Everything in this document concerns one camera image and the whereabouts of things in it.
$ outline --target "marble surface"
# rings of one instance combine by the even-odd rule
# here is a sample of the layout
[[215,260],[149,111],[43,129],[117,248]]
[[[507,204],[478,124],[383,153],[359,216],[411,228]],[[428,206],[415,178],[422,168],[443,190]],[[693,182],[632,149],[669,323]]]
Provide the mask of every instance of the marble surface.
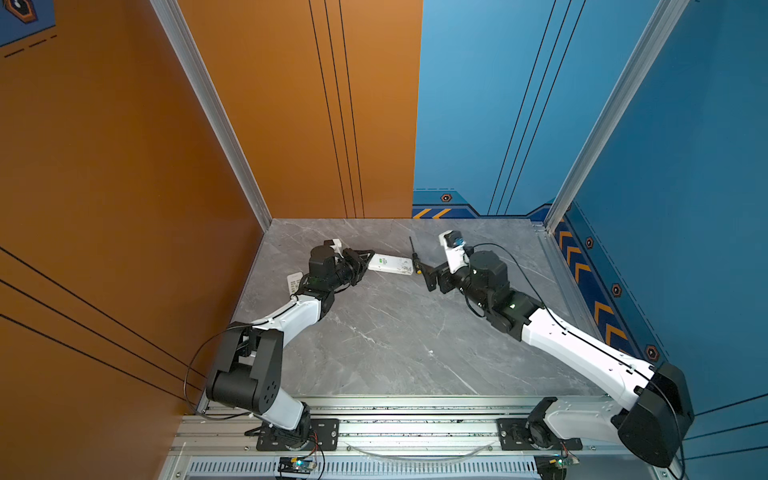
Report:
[[[462,231],[469,244],[496,242],[510,250],[543,300],[570,319],[531,223],[500,219],[274,220],[233,319],[255,320],[287,302],[286,276],[306,273],[310,250],[326,239],[409,257],[411,236],[422,262],[435,266],[445,261],[437,235],[446,230]],[[534,295],[514,264],[508,272],[512,288]],[[429,292],[420,275],[373,271],[286,347],[283,388],[312,396],[602,394],[554,357],[472,315],[458,291]]]

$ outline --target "black cable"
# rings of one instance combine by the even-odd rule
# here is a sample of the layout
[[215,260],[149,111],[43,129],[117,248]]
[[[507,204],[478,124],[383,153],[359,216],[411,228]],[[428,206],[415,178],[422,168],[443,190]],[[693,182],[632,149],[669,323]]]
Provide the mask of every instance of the black cable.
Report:
[[761,445],[758,447],[749,447],[748,449],[729,450],[728,452],[718,452],[718,453],[709,453],[707,455],[698,455],[695,457],[690,457],[689,460],[696,460],[697,458],[719,457],[720,455],[731,455],[733,453],[754,452],[755,450],[765,450],[765,449],[768,449],[768,445]]
[[476,316],[479,316],[480,318],[485,317],[485,312],[483,312],[483,314],[480,315],[479,313],[475,312],[475,309],[473,309],[471,305],[469,305],[469,297],[467,296],[466,292],[464,292],[464,301],[467,303],[467,308],[469,309],[470,312],[474,313]]
[[366,202],[362,197],[362,176],[360,175],[360,153],[357,151],[357,130],[355,129],[355,109],[352,106],[352,82],[349,80],[349,59],[346,57],[346,36],[344,35],[344,14],[339,0],[339,18],[341,19],[341,39],[344,42],[344,64],[346,65],[346,86],[349,88],[349,111],[352,112],[352,133],[355,138],[355,161],[357,162],[357,180],[360,184],[360,206],[362,217],[366,217]]
[[[533,79],[533,72],[536,70],[536,64],[538,63],[538,56],[541,54],[541,47],[544,45],[544,39],[547,36],[547,30],[549,29],[549,22],[552,20],[552,12],[554,12],[554,4],[557,0],[552,2],[552,8],[549,11],[549,18],[547,18],[547,24],[544,27],[544,34],[541,36],[541,42],[538,44],[538,51],[536,52],[536,59],[533,61],[533,67],[531,67],[531,75],[528,76],[528,84],[525,85],[525,93],[523,94],[523,100],[520,102],[520,110],[518,110],[518,116],[515,119],[515,126],[512,128],[512,135],[509,137],[509,143],[507,144],[507,151],[504,154],[504,160],[502,161],[502,168],[498,171],[498,178],[496,179],[496,186],[493,189],[493,195],[491,196],[491,203],[488,205],[488,215],[491,214],[491,207],[493,207],[493,200],[496,198],[496,191],[498,190],[498,184],[502,181],[502,173],[504,173],[504,166],[507,164],[507,156],[509,155],[509,148],[512,146],[512,139],[515,138],[515,132],[518,129],[518,122],[520,121],[520,115],[523,112],[523,105],[525,104],[525,98],[528,96],[528,89],[531,87],[531,80]],[[515,164],[512,164],[512,170],[515,169]]]
[[735,406],[735,405],[741,405],[742,403],[752,402],[753,400],[762,399],[763,397],[767,397],[767,396],[768,396],[768,392],[766,392],[766,393],[764,393],[762,395],[757,395],[757,396],[748,398],[748,399],[739,400],[738,402],[729,403],[728,405],[719,406],[719,407],[717,407],[715,409],[704,410],[703,412],[699,412],[699,413],[696,413],[694,415],[695,416],[700,416],[700,415],[704,415],[705,413],[716,412],[717,410],[727,409],[727,408]]
[[538,90],[536,91],[536,97],[533,100],[533,106],[531,107],[531,113],[528,115],[528,121],[525,122],[525,129],[523,130],[523,135],[520,137],[520,143],[518,144],[518,151],[515,153],[515,159],[512,162],[512,169],[509,171],[509,175],[507,176],[507,182],[504,184],[504,190],[502,190],[502,196],[499,198],[498,201],[498,207],[496,208],[496,214],[498,215],[498,212],[502,209],[502,202],[504,201],[504,196],[507,194],[507,187],[509,186],[509,180],[512,178],[512,172],[515,171],[515,164],[518,161],[518,155],[520,155],[520,149],[523,146],[523,141],[525,140],[525,134],[528,133],[528,126],[531,124],[531,119],[533,118],[533,112],[536,110],[536,104],[538,103],[538,96],[541,93],[541,88],[544,86],[544,80],[547,79],[547,72],[549,71],[549,65],[552,63],[552,57],[554,56],[554,51],[558,46],[558,40],[560,40],[560,34],[563,32],[563,26],[565,25],[565,19],[568,17],[568,12],[571,10],[571,3],[573,0],[568,0],[568,6],[565,8],[565,15],[563,15],[563,21],[560,23],[560,28],[558,29],[558,36],[554,38],[554,44],[552,45],[552,52],[549,54],[549,59],[547,60],[547,66],[544,69],[544,74],[541,76],[541,82],[538,84]]
[[320,476],[317,477],[317,480],[320,480],[323,477],[323,473],[326,472],[326,453],[323,451],[323,447],[320,446],[320,443],[317,442],[317,433],[315,433],[315,444],[317,445],[317,449],[320,450],[320,454],[323,456],[323,467],[320,469]]
[[493,243],[493,242],[484,242],[484,243],[478,243],[477,245],[474,245],[472,248],[481,247],[481,246],[483,246],[483,245],[491,245],[491,246],[493,246],[493,247],[498,247],[498,248],[500,248],[500,249],[504,250],[504,252],[505,252],[507,255],[509,255],[511,258],[512,258],[512,261],[514,261],[514,262],[515,262],[515,265],[517,265],[517,266],[518,266],[518,269],[520,270],[520,273],[522,273],[522,274],[523,274],[523,277],[525,278],[525,281],[526,281],[526,282],[528,282],[528,285],[529,285],[529,286],[531,286],[531,290],[533,290],[533,292],[534,292],[534,293],[536,294],[536,296],[538,297],[538,301],[539,301],[539,302],[541,302],[541,305],[544,307],[544,310],[546,310],[546,311],[547,311],[547,313],[548,313],[548,314],[549,314],[549,316],[552,318],[552,320],[553,320],[555,323],[557,323],[557,325],[558,325],[560,328],[562,328],[563,330],[566,330],[566,331],[568,331],[568,329],[566,329],[564,326],[562,326],[562,324],[561,324],[560,322],[558,322],[558,320],[557,320],[557,319],[554,317],[554,315],[552,315],[552,312],[550,312],[550,311],[549,311],[549,308],[547,308],[547,305],[546,305],[546,303],[544,303],[544,299],[543,299],[543,298],[541,298],[541,295],[539,294],[538,290],[536,290],[536,287],[534,287],[534,286],[533,286],[533,283],[531,283],[531,279],[529,279],[529,278],[528,278],[528,275],[526,275],[526,274],[525,274],[525,271],[523,270],[523,267],[521,267],[521,266],[520,266],[520,263],[518,262],[518,259],[516,259],[516,258],[515,258],[515,256],[514,256],[514,255],[512,255],[512,254],[509,252],[509,250],[505,249],[504,247],[502,247],[502,246],[501,246],[501,245],[499,245],[498,243]]
[[315,448],[313,448],[313,449],[312,449],[312,451],[311,451],[309,454],[307,454],[307,455],[304,455],[303,457],[296,457],[296,460],[304,460],[305,458],[309,458],[309,457],[311,457],[312,455],[315,455],[315,452],[317,452],[317,440],[316,440],[316,439],[313,439],[313,438],[310,436],[310,441],[312,441],[312,443],[314,443],[314,444],[315,444]]
[[234,330],[234,329],[246,329],[246,328],[250,328],[250,327],[252,327],[252,326],[259,326],[259,325],[264,325],[265,323],[269,323],[269,322],[262,322],[262,323],[249,323],[249,324],[247,324],[247,325],[235,325],[235,326],[229,326],[229,327],[227,327],[226,329],[223,329],[223,330],[221,330],[221,331],[220,331],[219,333],[217,333],[216,335],[214,335],[214,336],[210,337],[210,338],[209,338],[208,340],[206,340],[205,342],[203,342],[203,344],[202,344],[202,345],[200,345],[200,348],[198,348],[198,349],[197,349],[197,351],[194,353],[194,355],[192,355],[192,360],[190,361],[190,364],[189,364],[189,366],[187,367],[187,374],[184,376],[184,400],[187,402],[187,406],[190,408],[190,410],[192,411],[192,413],[193,413],[194,415],[199,415],[199,416],[203,417],[204,419],[208,419],[208,420],[229,420],[229,419],[233,419],[233,418],[235,418],[235,417],[240,417],[240,416],[243,416],[243,415],[250,415],[250,413],[252,413],[252,412],[243,412],[243,413],[236,413],[235,415],[227,415],[227,416],[225,416],[225,417],[216,418],[216,417],[213,417],[213,416],[210,416],[210,415],[206,415],[205,413],[202,413],[202,412],[198,412],[198,411],[197,411],[197,410],[196,410],[196,409],[195,409],[195,408],[192,406],[192,402],[190,402],[190,398],[189,398],[189,395],[187,395],[187,379],[189,378],[189,375],[190,375],[190,369],[192,368],[192,364],[194,363],[194,361],[195,361],[195,359],[197,358],[197,356],[200,354],[200,351],[203,349],[203,347],[204,347],[204,346],[206,346],[206,345],[208,344],[208,342],[210,342],[211,340],[215,339],[216,337],[218,337],[218,336],[219,336],[219,335],[221,335],[222,333],[228,332],[228,331],[230,331],[230,330]]
[[341,118],[341,133],[344,138],[344,155],[346,156],[346,172],[349,175],[349,191],[352,192],[352,210],[357,218],[357,205],[355,202],[355,187],[352,185],[352,167],[349,165],[349,149],[346,146],[346,128],[344,127],[344,112],[341,110],[341,94],[339,93],[339,73],[336,71],[336,55],[333,53],[333,38],[331,38],[331,21],[328,17],[328,1],[323,0],[326,8],[326,25],[328,26],[328,42],[331,45],[331,60],[333,61],[333,77],[336,79],[336,98],[339,100],[339,118]]
[[44,338],[47,338],[47,339],[49,339],[49,340],[52,340],[53,342],[56,342],[56,343],[58,343],[58,344],[59,344],[59,345],[61,345],[61,346],[65,346],[65,347],[67,347],[68,349],[70,349],[70,350],[73,350],[73,351],[75,351],[75,352],[77,352],[77,353],[79,353],[79,354],[81,354],[81,355],[83,355],[83,356],[87,356],[87,357],[88,357],[89,359],[91,359],[91,360],[96,360],[96,361],[97,361],[97,362],[99,362],[101,365],[106,365],[106,366],[108,366],[108,367],[109,367],[109,368],[111,368],[111,369],[117,370],[117,371],[118,371],[118,372],[120,372],[120,373],[124,373],[125,375],[128,375],[128,376],[130,376],[132,379],[136,379],[136,380],[138,380],[139,382],[142,382],[142,383],[146,383],[146,384],[147,384],[147,385],[149,385],[150,387],[154,387],[155,389],[158,389],[158,390],[160,390],[161,392],[166,392],[168,395],[174,396],[174,397],[176,397],[176,398],[177,398],[177,399],[179,399],[179,400],[184,400],[184,399],[182,399],[180,396],[176,395],[175,393],[171,393],[171,392],[168,392],[166,389],[163,389],[163,388],[161,388],[161,387],[159,387],[159,386],[157,386],[157,385],[155,385],[155,384],[153,384],[153,383],[151,383],[151,382],[148,382],[147,380],[141,379],[141,378],[137,377],[136,375],[134,375],[133,373],[128,373],[128,372],[126,372],[126,371],[125,371],[125,370],[123,370],[123,369],[119,369],[118,367],[116,367],[116,366],[114,366],[114,365],[111,365],[111,364],[109,364],[109,363],[106,363],[104,360],[98,359],[98,358],[96,358],[96,357],[95,357],[95,356],[93,356],[93,355],[88,355],[86,352],[83,352],[82,350],[80,350],[80,349],[77,349],[77,348],[73,347],[72,345],[69,345],[69,344],[67,344],[67,343],[64,343],[64,342],[62,342],[62,341],[61,341],[61,340],[59,340],[59,339],[55,339],[55,338],[53,338],[53,337],[52,337],[52,336],[50,336],[50,335],[46,335],[45,333],[41,332],[40,330],[36,330],[36,329],[33,329],[32,327],[30,327],[30,326],[28,326],[28,325],[25,325],[24,323],[21,323],[21,322],[19,322],[18,320],[14,320],[14,319],[12,319],[10,316],[7,316],[7,315],[3,315],[2,313],[0,313],[0,317],[2,317],[2,318],[4,318],[4,319],[8,320],[8,321],[9,321],[9,322],[11,322],[11,323],[15,323],[15,324],[16,324],[16,325],[18,325],[18,326],[24,327],[24,328],[26,328],[27,330],[29,330],[30,332],[34,332],[34,333],[37,333],[39,336],[43,336]]
[[317,63],[320,65],[320,79],[323,81],[323,93],[326,96],[326,109],[328,110],[328,124],[331,127],[331,140],[333,140],[333,153],[336,155],[336,169],[339,171],[339,188],[341,189],[341,199],[344,202],[344,215],[349,218],[346,206],[346,196],[344,195],[344,182],[341,180],[341,164],[339,163],[339,152],[336,149],[336,137],[333,136],[333,121],[331,120],[331,105],[328,103],[328,90],[326,89],[326,76],[323,74],[323,60],[320,58],[320,43],[317,41],[317,29],[315,28],[315,15],[312,13],[312,2],[306,0],[310,7],[310,18],[312,19],[312,31],[315,34],[315,46],[317,47]]
[[[117,320],[116,320],[116,319],[115,319],[113,316],[109,315],[108,313],[106,313],[106,312],[105,312],[105,311],[103,311],[102,309],[98,308],[98,307],[97,307],[97,306],[95,306],[93,303],[91,303],[91,302],[88,302],[86,299],[84,299],[83,297],[79,296],[78,294],[76,294],[75,292],[73,292],[72,290],[70,290],[69,288],[67,288],[66,286],[64,286],[64,285],[61,285],[61,284],[60,284],[59,282],[57,282],[56,280],[53,280],[51,277],[49,277],[49,276],[48,276],[48,275],[46,275],[45,273],[43,273],[43,272],[41,272],[40,270],[38,270],[38,269],[34,268],[32,265],[30,265],[29,263],[26,263],[24,260],[22,260],[21,258],[17,257],[17,256],[16,256],[16,255],[14,255],[13,253],[11,253],[11,252],[7,251],[5,248],[3,248],[3,247],[0,247],[0,251],[2,251],[2,252],[4,252],[4,253],[6,253],[7,255],[9,255],[10,257],[12,257],[14,260],[18,261],[19,263],[21,263],[22,265],[26,266],[27,268],[29,268],[29,269],[30,269],[30,270],[32,270],[33,272],[37,273],[39,276],[42,276],[42,277],[43,277],[43,278],[45,278],[47,281],[49,281],[49,282],[53,283],[54,285],[56,285],[56,286],[57,286],[57,287],[59,287],[60,289],[64,290],[66,293],[69,293],[69,294],[70,294],[70,295],[72,295],[74,298],[76,298],[76,299],[80,300],[82,303],[85,303],[86,305],[88,305],[89,307],[91,307],[93,310],[96,310],[97,312],[99,312],[101,315],[104,315],[104,316],[106,316],[108,319],[112,320],[113,322],[115,322],[115,323],[116,323],[116,324],[118,324],[119,326],[123,327],[123,328],[124,328],[124,329],[126,329],[127,331],[129,331],[129,332],[133,333],[135,336],[139,337],[139,338],[140,338],[140,339],[142,339],[143,341],[145,341],[145,342],[149,343],[149,344],[150,344],[150,345],[152,345],[154,348],[156,348],[156,349],[160,350],[162,353],[165,353],[165,354],[166,354],[166,355],[168,355],[170,358],[172,358],[172,359],[176,360],[177,362],[179,362],[181,365],[184,365],[184,366],[188,366],[186,363],[182,362],[182,361],[181,361],[181,360],[179,360],[177,357],[175,357],[175,356],[171,355],[171,354],[170,354],[169,352],[167,352],[166,350],[163,350],[163,349],[162,349],[162,348],[160,348],[159,346],[157,346],[157,345],[155,345],[154,343],[150,342],[148,339],[144,338],[144,337],[143,337],[143,336],[141,336],[139,333],[136,333],[136,332],[135,332],[135,331],[133,331],[132,329],[128,328],[128,326],[124,325],[123,323],[120,323],[120,322],[118,322],[118,321],[117,321]],[[200,375],[200,376],[202,376],[202,377],[204,377],[204,378],[205,378],[205,375],[203,375],[202,373],[198,372],[197,370],[195,370],[195,369],[192,369],[192,371],[193,371],[193,372],[195,372],[196,374],[198,374],[198,375]]]
[[700,439],[702,437],[708,437],[710,435],[718,435],[720,433],[733,432],[734,430],[748,429],[749,427],[756,427],[758,425],[765,425],[766,423],[768,423],[768,420],[762,420],[760,422],[754,422],[754,423],[747,423],[746,425],[739,425],[737,427],[731,427],[729,429],[716,430],[715,432],[703,433],[701,435],[694,435],[692,437],[686,438],[686,440]]
[[[126,348],[126,347],[122,346],[121,344],[119,344],[119,343],[115,342],[114,340],[111,340],[111,339],[107,338],[106,336],[104,336],[104,335],[101,335],[101,334],[100,334],[99,332],[97,332],[96,330],[94,330],[94,329],[92,329],[92,328],[90,328],[90,327],[88,327],[88,326],[86,326],[86,325],[83,325],[82,323],[78,322],[77,320],[73,319],[72,317],[70,317],[70,316],[68,316],[68,315],[66,315],[66,314],[64,314],[64,313],[62,313],[62,312],[60,312],[59,310],[56,310],[54,307],[52,307],[52,306],[48,305],[47,303],[43,302],[42,300],[38,300],[38,299],[36,299],[35,297],[33,297],[32,295],[30,295],[29,293],[26,293],[24,290],[21,290],[21,289],[19,289],[19,288],[15,287],[15,286],[11,285],[10,283],[6,282],[6,281],[5,281],[5,280],[3,280],[3,279],[0,279],[0,283],[2,283],[3,285],[5,285],[5,286],[7,286],[7,287],[10,287],[10,288],[12,288],[12,289],[13,289],[13,290],[15,290],[16,292],[20,293],[20,294],[21,294],[21,295],[23,295],[23,296],[26,296],[26,297],[27,297],[27,298],[29,298],[30,300],[33,300],[33,301],[35,301],[36,303],[38,303],[38,304],[40,304],[40,305],[44,306],[45,308],[47,308],[47,309],[51,310],[52,312],[54,312],[54,313],[57,313],[59,316],[63,316],[65,319],[69,320],[70,322],[74,323],[74,324],[75,324],[75,325],[77,325],[77,326],[80,326],[80,327],[82,327],[82,328],[86,329],[88,332],[91,332],[91,333],[93,333],[94,335],[98,336],[99,338],[101,338],[101,339],[104,339],[104,340],[107,340],[109,343],[111,343],[112,345],[116,346],[117,348],[119,348],[119,349],[122,349],[122,350],[124,350],[124,351],[126,351],[126,352],[130,353],[131,355],[135,356],[136,358],[138,358],[138,359],[140,359],[140,360],[144,360],[146,363],[149,363],[149,364],[150,364],[150,365],[152,365],[153,367],[155,367],[155,368],[157,368],[157,369],[160,369],[160,370],[162,370],[163,372],[166,372],[168,375],[170,375],[170,376],[174,377],[175,379],[179,379],[179,380],[182,380],[182,381],[184,380],[184,379],[182,379],[181,377],[179,377],[179,376],[176,376],[176,375],[174,375],[173,373],[171,373],[171,372],[167,371],[166,369],[164,369],[163,367],[159,366],[158,364],[156,364],[156,363],[153,363],[153,362],[151,362],[150,360],[147,360],[147,359],[145,359],[143,356],[139,355],[138,353],[134,353],[132,350],[129,350],[128,348]],[[200,390],[201,392],[203,391],[203,390],[202,390],[200,387],[198,387],[198,386],[195,386],[195,385],[192,385],[192,386],[193,386],[194,388],[196,388],[196,389]]]
[[[631,365],[629,365],[628,363],[624,362],[623,360],[620,360],[620,359],[616,358],[615,356],[611,355],[611,354],[610,354],[610,353],[608,353],[608,352],[605,352],[604,350],[602,350],[602,349],[598,348],[596,345],[593,345],[592,343],[590,343],[590,342],[588,342],[587,340],[585,340],[585,339],[581,338],[580,336],[573,334],[573,332],[571,332],[570,330],[568,330],[568,329],[566,329],[564,326],[562,326],[562,324],[560,324],[560,322],[558,322],[558,321],[557,321],[557,319],[555,319],[554,315],[552,315],[552,312],[550,312],[550,311],[549,311],[549,308],[547,308],[546,304],[544,303],[544,300],[541,298],[541,295],[540,295],[540,294],[539,294],[539,292],[536,290],[536,288],[533,286],[533,283],[531,283],[530,279],[528,278],[528,275],[526,275],[526,274],[525,274],[525,271],[523,271],[522,267],[520,266],[520,263],[519,263],[519,262],[518,262],[518,260],[515,258],[515,256],[514,256],[514,255],[512,255],[512,254],[509,252],[509,250],[505,249],[504,247],[502,247],[502,246],[501,246],[501,245],[499,245],[498,243],[493,243],[493,242],[484,242],[484,243],[478,243],[477,245],[474,245],[474,246],[473,246],[473,248],[476,248],[476,247],[480,247],[480,246],[483,246],[483,245],[491,245],[491,246],[494,246],[494,247],[498,247],[498,248],[500,248],[500,249],[504,250],[504,252],[505,252],[505,253],[507,253],[507,255],[509,255],[509,256],[512,258],[512,260],[515,262],[515,265],[517,265],[517,266],[518,266],[518,268],[519,268],[519,270],[520,270],[520,273],[522,273],[522,274],[523,274],[523,277],[525,278],[525,281],[527,281],[527,282],[528,282],[528,285],[530,285],[530,286],[531,286],[531,288],[533,289],[534,293],[536,293],[536,296],[538,297],[539,301],[541,302],[541,305],[542,305],[542,306],[544,306],[544,310],[546,310],[546,311],[547,311],[547,313],[548,313],[548,314],[549,314],[549,316],[552,318],[552,320],[553,320],[553,321],[554,321],[554,322],[555,322],[555,323],[556,323],[556,324],[557,324],[557,325],[558,325],[560,328],[562,328],[562,329],[563,329],[563,330],[565,330],[566,332],[568,332],[568,333],[570,333],[571,335],[573,335],[573,337],[575,337],[575,338],[577,338],[577,339],[581,340],[582,342],[586,343],[587,345],[589,345],[589,346],[591,346],[591,347],[595,348],[597,351],[599,351],[599,352],[602,352],[603,354],[605,354],[605,355],[607,355],[607,356],[611,357],[612,359],[616,360],[616,361],[617,361],[617,362],[619,362],[621,365],[624,365],[624,366],[626,366],[626,367],[627,367],[627,368],[629,368],[629,369],[633,369],[633,367],[632,367]],[[681,463],[681,475],[680,475],[680,477],[679,477],[679,478],[678,478],[678,477],[676,477],[676,476],[675,476],[675,474],[674,474],[674,473],[672,473],[672,470],[670,470],[670,474],[672,475],[672,477],[673,477],[675,480],[682,480],[683,478],[685,478],[685,452],[684,452],[684,450],[683,450],[683,433],[682,433],[682,430],[680,430],[680,423],[677,421],[677,413],[675,413],[675,411],[674,411],[674,406],[672,405],[672,402],[670,402],[670,400],[669,400],[669,399],[667,398],[667,396],[664,394],[664,392],[662,392],[662,391],[661,391],[661,389],[659,388],[659,386],[658,386],[658,385],[656,385],[656,383],[655,383],[653,380],[651,380],[651,379],[649,379],[648,377],[646,377],[645,375],[643,375],[643,374],[642,374],[642,373],[641,373],[639,370],[633,369],[633,371],[634,371],[635,373],[637,373],[639,376],[641,376],[641,377],[643,377],[644,379],[646,379],[646,380],[648,381],[648,383],[650,383],[650,384],[651,384],[651,385],[652,385],[652,386],[653,386],[653,387],[656,389],[656,392],[658,392],[658,393],[659,393],[659,395],[661,396],[661,398],[662,398],[662,399],[664,399],[664,401],[666,402],[667,406],[669,406],[669,408],[670,408],[670,411],[672,411],[672,417],[673,417],[673,419],[674,419],[675,429],[677,430],[677,437],[680,439],[680,463]]]
[[646,379],[648,381],[648,383],[650,383],[656,389],[656,393],[661,395],[661,398],[664,399],[664,401],[669,406],[670,411],[672,411],[672,418],[674,419],[674,427],[677,430],[677,437],[680,439],[680,465],[681,465],[681,467],[680,467],[681,468],[681,470],[680,470],[680,477],[675,476],[675,474],[672,472],[672,468],[667,468],[667,470],[670,471],[670,475],[672,475],[672,478],[674,478],[674,480],[684,480],[685,479],[685,451],[683,450],[683,432],[682,432],[682,430],[680,430],[680,423],[677,421],[677,413],[675,413],[675,411],[674,411],[674,407],[672,406],[672,402],[670,402],[670,400],[667,398],[667,396],[664,394],[664,392],[661,391],[661,389],[659,388],[659,385],[657,385],[656,382],[654,382],[653,380],[649,379],[648,377],[646,377],[642,373],[638,372],[637,370],[635,370],[635,372],[637,372],[637,374],[639,376],[641,376],[644,379]]
[[584,3],[581,4],[581,10],[579,10],[578,17],[576,17],[576,23],[574,24],[574,29],[571,30],[571,37],[568,39],[568,43],[565,44],[565,51],[563,52],[563,58],[560,59],[560,65],[558,66],[557,73],[554,74],[554,80],[552,80],[552,86],[549,88],[549,93],[547,94],[547,101],[544,102],[544,107],[541,109],[541,115],[538,117],[538,123],[536,124],[536,128],[533,130],[533,136],[531,137],[531,143],[528,144],[528,149],[525,152],[525,157],[523,157],[523,164],[520,166],[520,171],[518,172],[518,178],[515,180],[515,186],[512,188],[512,193],[509,194],[509,200],[507,200],[507,206],[504,209],[504,215],[507,214],[507,210],[509,210],[509,204],[512,202],[512,197],[515,195],[515,190],[518,189],[518,182],[520,181],[520,176],[523,173],[523,168],[525,168],[525,162],[528,160],[528,154],[531,153],[531,147],[533,146],[533,141],[536,140],[536,134],[538,133],[538,126],[541,125],[541,119],[544,118],[544,112],[547,111],[547,105],[549,105],[549,98],[552,96],[552,91],[554,90],[554,84],[558,81],[558,76],[560,75],[560,69],[563,67],[563,61],[565,61],[565,55],[568,53],[568,47],[571,46],[571,40],[574,38],[574,33],[576,32],[576,27],[578,27],[578,21],[581,18],[581,13],[584,11],[584,6],[587,4],[587,0],[584,0]]
[[333,292],[334,295],[337,293],[341,293],[344,290],[350,288],[351,286],[357,285],[357,278],[362,275],[362,272],[365,268],[367,268],[368,263],[371,261],[371,258],[373,258],[373,255],[376,253],[373,250],[354,250],[355,253],[357,253],[361,260],[365,260],[365,263],[361,263],[357,268],[353,267],[349,260],[347,260],[343,255],[336,254],[336,258],[339,259],[341,263],[343,263],[347,268],[349,268],[350,273],[352,274],[349,285],[345,286],[342,289],[336,290]]

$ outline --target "yellow chevron stripe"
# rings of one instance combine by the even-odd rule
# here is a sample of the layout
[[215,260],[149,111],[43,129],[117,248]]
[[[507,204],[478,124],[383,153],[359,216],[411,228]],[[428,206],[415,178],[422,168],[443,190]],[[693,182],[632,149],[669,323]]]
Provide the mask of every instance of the yellow chevron stripe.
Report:
[[613,325],[606,324],[605,326],[605,342],[610,345],[611,344],[611,334],[619,335],[623,339],[627,339],[627,335],[624,334],[621,330],[616,328]]
[[595,302],[594,303],[594,322],[598,325],[600,325],[600,310],[603,310],[604,312],[608,312],[611,315],[615,315],[614,310],[610,308],[605,303]]
[[578,283],[578,274],[582,270],[586,270],[588,272],[592,271],[592,269],[589,267],[589,265],[584,265],[583,263],[576,262],[576,273],[574,275],[576,277],[576,283]]
[[440,218],[440,217],[442,217],[443,215],[445,215],[446,213],[448,213],[449,211],[451,211],[451,209],[450,209],[450,208],[446,208],[445,210],[443,210],[442,212],[440,212],[439,214],[435,215],[435,216],[434,216],[434,217],[432,217],[432,218]]
[[563,250],[563,237],[573,237],[574,235],[571,232],[566,232],[565,230],[560,232],[560,250]]
[[579,250],[576,247],[568,247],[566,250],[568,252],[568,258],[567,258],[568,266],[571,266],[571,253],[581,253],[581,250]]
[[424,210],[418,212],[416,215],[413,216],[413,218],[421,218],[423,214],[426,214],[429,212],[431,208],[425,208]]

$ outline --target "blue wall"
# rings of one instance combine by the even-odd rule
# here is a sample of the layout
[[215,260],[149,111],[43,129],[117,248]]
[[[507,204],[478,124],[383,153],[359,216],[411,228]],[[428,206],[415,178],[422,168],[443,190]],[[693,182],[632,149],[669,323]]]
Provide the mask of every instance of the blue wall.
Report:
[[656,4],[425,0],[414,189],[454,190],[482,215],[551,201]]
[[[768,2],[690,2],[575,201],[696,413],[768,394],[766,24]],[[768,445],[768,423],[708,435],[762,421],[768,397],[698,415],[690,477],[765,478],[768,450],[706,456]]]
[[35,0],[33,5],[38,19],[30,23],[22,22],[0,5],[0,47],[56,25],[53,0]]

